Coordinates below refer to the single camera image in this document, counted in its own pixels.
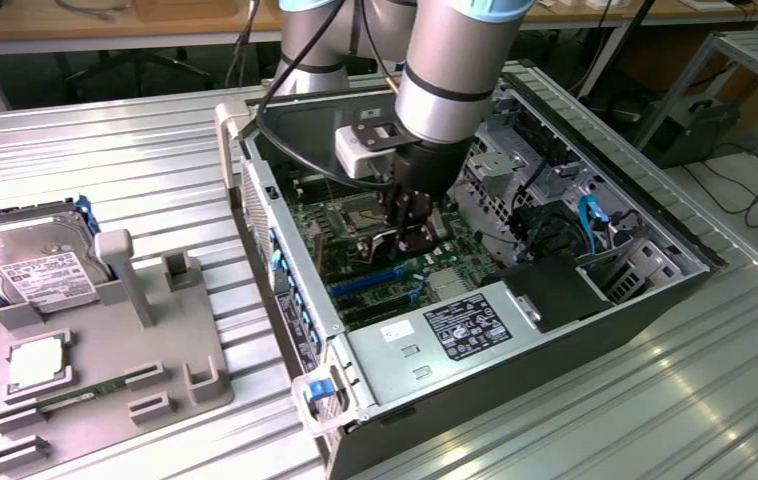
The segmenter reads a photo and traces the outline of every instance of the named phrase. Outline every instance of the power supply label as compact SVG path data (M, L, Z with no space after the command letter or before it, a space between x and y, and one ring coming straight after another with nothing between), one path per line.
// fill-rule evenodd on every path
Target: power supply label
M36 306L95 291L74 252L1 265L0 272L23 298Z
M513 338L483 294L476 294L423 314L444 352L462 360Z

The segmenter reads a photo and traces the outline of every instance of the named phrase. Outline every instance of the blue pcie slot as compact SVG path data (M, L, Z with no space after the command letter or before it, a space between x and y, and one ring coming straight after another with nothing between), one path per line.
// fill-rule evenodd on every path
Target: blue pcie slot
M335 298L347 293L358 292L359 290L364 290L375 285L382 283L392 282L399 280L403 276L403 271L406 270L406 265L398 265L394 267L394 270L388 270L387 272L375 273L368 275L358 280L352 280L340 285L335 285L334 287L328 288L328 295Z

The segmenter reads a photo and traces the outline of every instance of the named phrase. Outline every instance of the white sticker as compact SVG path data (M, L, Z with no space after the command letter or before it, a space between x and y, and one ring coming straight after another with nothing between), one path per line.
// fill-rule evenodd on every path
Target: white sticker
M408 320L386 325L379 329L379 331L382 332L382 337L386 342L392 342L398 338L403 338L406 335L415 333L415 329L412 328Z
M95 291L74 252L1 265L0 272L35 306L90 295Z

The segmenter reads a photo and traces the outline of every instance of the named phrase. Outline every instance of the wooden table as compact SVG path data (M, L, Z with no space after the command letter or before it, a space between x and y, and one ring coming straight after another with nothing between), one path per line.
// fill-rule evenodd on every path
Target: wooden table
M112 0L86 1L106 5ZM116 12L115 22L106 22L62 9L53 0L5 0L4 7L0 8L0 55L230 44L236 40L247 13L247 0L238 1L240 8L234 17L142 22L131 9ZM634 0L630 7L611 9L603 21L602 10L586 6L571 8L562 3L550 8L537 5L527 13L522 30L593 28L599 22L602 26L614 28L582 94L589 92L598 81L641 3L642 0ZM722 23L739 21L742 16L743 12L738 8L731 11L699 12L678 0L658 0L643 25ZM278 0L262 0L255 22L250 39L252 42L280 40L282 13ZM0 91L0 111L4 110L8 110L8 102Z

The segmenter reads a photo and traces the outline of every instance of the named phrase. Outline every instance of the motherboard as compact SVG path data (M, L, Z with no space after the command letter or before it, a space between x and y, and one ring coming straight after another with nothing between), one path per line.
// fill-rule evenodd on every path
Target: motherboard
M452 207L439 210L444 239L428 252L372 261L359 248L392 232L374 194L296 203L292 211L332 303L352 329L474 290L499 267Z

